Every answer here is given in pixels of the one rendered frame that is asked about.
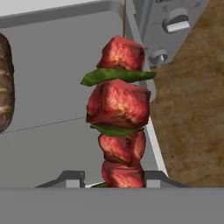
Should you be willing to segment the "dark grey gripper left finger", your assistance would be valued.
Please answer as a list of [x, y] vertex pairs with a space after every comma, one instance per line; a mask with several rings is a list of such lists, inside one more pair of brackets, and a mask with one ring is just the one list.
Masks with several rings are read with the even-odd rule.
[[38, 188], [84, 188], [84, 180], [84, 171], [63, 171], [56, 179], [38, 185]]

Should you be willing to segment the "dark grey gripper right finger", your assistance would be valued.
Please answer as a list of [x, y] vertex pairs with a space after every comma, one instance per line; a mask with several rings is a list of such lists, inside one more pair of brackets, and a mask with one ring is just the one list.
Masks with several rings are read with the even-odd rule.
[[145, 171], [147, 188], [186, 187], [186, 185], [168, 178], [162, 171]]

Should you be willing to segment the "red meat kebab skewer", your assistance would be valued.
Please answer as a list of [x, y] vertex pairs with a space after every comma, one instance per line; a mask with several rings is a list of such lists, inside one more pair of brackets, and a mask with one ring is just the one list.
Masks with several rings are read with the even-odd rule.
[[156, 74], [145, 72], [144, 62], [140, 44], [124, 35], [114, 36], [102, 49], [96, 69], [81, 81], [83, 86], [94, 87], [86, 122], [101, 133], [101, 175], [107, 187], [145, 186], [140, 162], [146, 147], [144, 126], [150, 117], [151, 92], [137, 83]]

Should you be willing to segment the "brown baguette bread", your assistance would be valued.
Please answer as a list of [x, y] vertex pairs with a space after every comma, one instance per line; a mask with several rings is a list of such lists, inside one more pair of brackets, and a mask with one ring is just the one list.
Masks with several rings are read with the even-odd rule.
[[14, 109], [15, 84], [11, 45], [0, 32], [0, 134], [10, 126]]

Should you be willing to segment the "small grey toaster oven knob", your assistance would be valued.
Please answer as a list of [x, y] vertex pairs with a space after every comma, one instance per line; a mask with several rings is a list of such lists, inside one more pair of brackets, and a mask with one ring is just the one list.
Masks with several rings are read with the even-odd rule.
[[150, 63], [156, 67], [160, 67], [168, 58], [165, 49], [159, 49], [150, 56]]

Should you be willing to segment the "grey toaster oven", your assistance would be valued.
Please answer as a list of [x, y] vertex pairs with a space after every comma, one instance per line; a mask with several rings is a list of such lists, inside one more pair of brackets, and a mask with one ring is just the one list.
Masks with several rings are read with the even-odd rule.
[[[48, 19], [68, 18], [100, 11], [117, 11], [135, 21], [151, 66], [150, 56], [159, 49], [171, 62], [186, 40], [209, 0], [0, 0], [0, 28], [26, 25]], [[162, 27], [170, 11], [187, 9], [190, 27], [168, 34]]]

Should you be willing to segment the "large grey toaster oven knob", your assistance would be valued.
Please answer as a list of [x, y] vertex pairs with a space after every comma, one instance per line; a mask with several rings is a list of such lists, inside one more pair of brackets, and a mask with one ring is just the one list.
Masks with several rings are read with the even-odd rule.
[[187, 9], [177, 8], [170, 11], [162, 22], [164, 31], [168, 34], [183, 31], [190, 27]]

